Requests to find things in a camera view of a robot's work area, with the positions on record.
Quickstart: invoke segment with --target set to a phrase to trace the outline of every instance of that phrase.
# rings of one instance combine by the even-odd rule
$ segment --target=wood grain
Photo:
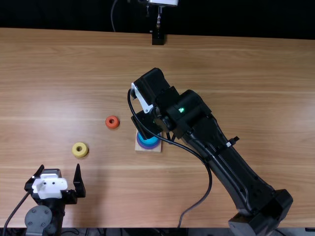
[[[66,206],[64,227],[176,227],[208,179],[176,147],[134,151],[127,91],[159,67],[179,92],[201,95],[227,137],[241,138],[236,149],[265,181],[291,193],[281,226],[314,227],[314,65],[310,40],[169,35],[151,46],[149,34],[0,29],[0,226],[40,164],[71,182],[79,162],[87,197]],[[105,126],[109,115],[117,130]],[[86,159],[71,154],[76,142],[89,146]],[[34,205],[27,199],[9,226],[23,227]],[[182,226],[227,227],[236,213],[214,177]]]

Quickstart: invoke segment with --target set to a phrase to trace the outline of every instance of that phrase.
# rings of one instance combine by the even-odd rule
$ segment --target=black cable
[[[198,202],[196,202],[194,205],[192,205],[191,207],[187,208],[181,215],[180,219],[179,219],[179,222],[178,222],[178,226],[177,228],[180,228],[181,227],[181,224],[182,224],[182,219],[184,217],[184,215],[189,212],[190,210],[194,209],[196,206],[200,205],[206,198],[207,196],[209,195],[210,191],[211,191],[211,187],[212,187],[212,174],[211,174],[211,170],[210,170],[210,167],[208,164],[205,164],[205,167],[207,169],[207,172],[208,172],[208,176],[209,176],[209,185],[208,185],[208,189],[207,189],[207,192],[205,193],[205,195],[203,195],[202,198],[200,198],[200,200]]]
[[[208,163],[206,163],[204,161],[204,159],[197,153],[195,152],[194,150],[190,149],[189,147],[186,147],[184,145],[181,145],[177,142],[174,142],[172,140],[168,140],[168,139],[165,139],[163,137],[161,137],[160,135],[156,135],[155,133],[151,132],[151,130],[149,130],[140,120],[139,118],[137,117],[137,114],[136,112],[134,111],[133,107],[132,107],[132,103],[131,103],[131,99],[130,99],[130,93],[131,93],[131,89],[129,89],[128,91],[128,96],[127,96],[127,100],[128,100],[128,105],[129,105],[129,108],[131,110],[131,113],[132,115],[135,117],[135,119],[138,121],[138,123],[148,132],[150,133],[151,135],[153,135],[154,137],[158,138],[158,139],[161,139],[162,141],[165,141],[169,144],[173,144],[179,148],[182,148],[188,152],[190,152],[191,154],[195,155],[206,167],[207,169],[207,172],[208,172],[208,176],[209,176],[209,185],[208,185],[208,189],[206,191],[206,193],[203,195],[203,197],[198,201],[196,202],[194,205],[192,205],[191,207],[187,208],[182,214],[181,214],[181,217],[180,217],[180,220],[179,220],[179,223],[178,223],[178,226],[177,228],[179,228],[182,224],[182,219],[184,217],[184,215],[189,212],[190,210],[194,209],[196,206],[198,206],[199,204],[201,204],[206,198],[207,196],[209,195],[210,191],[211,191],[211,187],[212,187],[212,174],[211,174],[211,170],[210,170],[210,166]]]
[[[22,198],[22,200],[18,203],[18,205],[15,207],[15,209],[12,211],[12,213],[9,215],[9,218],[6,220],[4,227],[3,227],[3,231],[2,231],[2,236],[5,236],[5,230],[8,227],[8,224],[10,222],[10,220],[12,219],[12,217],[14,216],[14,214],[16,213],[16,211],[20,208],[20,206],[23,204],[23,202],[25,201],[26,198],[28,198],[30,192],[27,192],[25,194],[25,196]]]
[[[282,236],[286,236],[284,233],[282,233],[280,230],[275,229],[276,232],[278,232],[279,234],[281,234]]]
[[[65,233],[73,233],[73,234],[75,234],[75,235],[79,235],[79,234],[80,234],[80,232],[78,231],[78,229],[76,229],[76,228],[72,228],[72,229],[76,230],[76,232],[71,231],[71,230],[67,230],[67,231],[63,231],[61,234],[62,234],[62,235],[65,234]]]

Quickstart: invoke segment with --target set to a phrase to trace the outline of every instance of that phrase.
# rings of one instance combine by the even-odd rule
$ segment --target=blue ring
[[[158,139],[157,137],[152,137],[150,139],[144,140],[140,133],[137,134],[137,141],[138,144],[145,149],[153,149],[160,143],[160,139]]]

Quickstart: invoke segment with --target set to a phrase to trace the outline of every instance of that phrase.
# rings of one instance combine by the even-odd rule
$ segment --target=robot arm
[[[75,190],[66,190],[67,180],[62,178],[59,169],[44,169],[43,165],[39,167],[24,187],[25,191],[31,192],[31,197],[38,204],[26,214],[26,236],[61,234],[65,205],[76,204],[78,198],[85,197],[79,164],[73,184]]]
[[[179,95],[154,68],[132,84],[131,96],[138,97],[144,111],[141,121],[132,121],[143,138],[153,133],[173,132],[176,138],[196,150],[227,189],[238,210],[229,220],[237,236],[265,236],[286,217],[293,202],[285,190],[274,190],[244,161],[233,145],[238,137],[228,140],[217,120],[201,97],[192,90]]]

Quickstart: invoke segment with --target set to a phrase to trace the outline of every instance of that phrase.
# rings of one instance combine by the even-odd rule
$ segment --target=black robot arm
[[[137,114],[141,123],[158,134],[173,132],[196,150],[229,192],[238,210],[229,220],[237,236],[265,236],[285,218],[293,198],[285,190],[274,190],[244,161],[228,140],[217,120],[201,97],[192,90],[179,95],[170,87],[162,71],[154,68],[132,83],[133,98],[143,111]],[[144,138],[152,135],[131,118]]]

